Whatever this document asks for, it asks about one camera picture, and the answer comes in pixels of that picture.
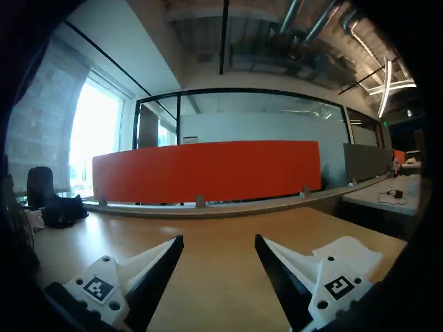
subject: black office chair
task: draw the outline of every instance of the black office chair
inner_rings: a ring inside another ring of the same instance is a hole
[[[28,172],[28,205],[40,209],[54,196],[54,178],[49,167],[34,167]]]

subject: orange partition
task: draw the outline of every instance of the orange partition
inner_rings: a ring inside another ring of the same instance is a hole
[[[94,197],[142,203],[256,199],[321,188],[318,142],[241,141],[144,148],[93,158]]]
[[[406,154],[403,151],[394,150],[394,158],[396,158],[400,165],[406,162]]]

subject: exposed pipe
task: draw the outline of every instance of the exposed pipe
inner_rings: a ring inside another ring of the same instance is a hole
[[[355,22],[352,27],[351,27],[351,34],[352,37],[355,38],[356,41],[358,41],[360,43],[360,45],[364,48],[364,50],[366,52],[368,52],[368,54],[370,55],[370,57],[375,61],[375,63],[377,63],[377,65],[379,67],[382,67],[382,63],[380,62],[380,60],[378,60],[377,56],[370,50],[370,48],[366,45],[366,43],[358,36],[356,35],[356,33],[354,32],[354,29],[356,28],[358,22]]]
[[[297,16],[304,1],[305,0],[292,0],[292,3],[289,9],[287,10],[283,23],[281,24],[279,34],[285,34],[288,31],[289,27],[292,25],[292,22],[294,22],[295,17]]]
[[[355,33],[355,28],[360,23],[361,17],[358,14],[357,9],[351,9],[348,11],[347,15],[344,15],[344,19],[342,21],[342,28],[343,31],[351,35],[362,47],[363,49],[370,55],[370,57],[374,60],[375,63],[379,67],[383,67],[383,64],[380,62],[380,60],[377,58],[377,56],[371,51],[369,46]]]
[[[328,24],[331,18],[336,14],[343,0],[332,0],[332,2],[326,7],[324,12],[321,14],[318,21],[314,24],[311,30],[306,35],[303,43],[308,44],[318,37],[323,28]]]

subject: window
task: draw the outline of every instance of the window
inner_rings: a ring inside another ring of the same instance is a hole
[[[177,137],[176,135],[163,127],[161,125],[161,121],[158,123],[158,146],[159,147],[168,147],[172,145],[177,145]]]
[[[354,144],[383,147],[380,123],[360,112],[348,108]]]
[[[88,78],[77,103],[69,149],[69,182],[74,195],[92,196],[92,158],[119,150],[124,100]]]

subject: wooden desk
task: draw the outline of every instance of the wooden desk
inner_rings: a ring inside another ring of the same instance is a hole
[[[343,196],[343,200],[349,203],[368,206],[379,210],[391,211],[403,215],[415,214],[419,204],[419,192],[415,196],[408,194],[408,186],[412,181],[420,181],[419,175],[399,176],[395,179],[386,179],[361,190]],[[386,193],[390,189],[403,191],[406,204],[390,204],[379,202],[380,193]]]
[[[381,280],[405,242],[308,207],[226,219],[146,220],[91,213],[65,230],[35,236],[40,285],[65,283],[100,256],[129,258],[177,234],[184,250],[148,330],[288,331],[289,324],[254,249],[260,233],[305,255],[350,235],[384,258]]]

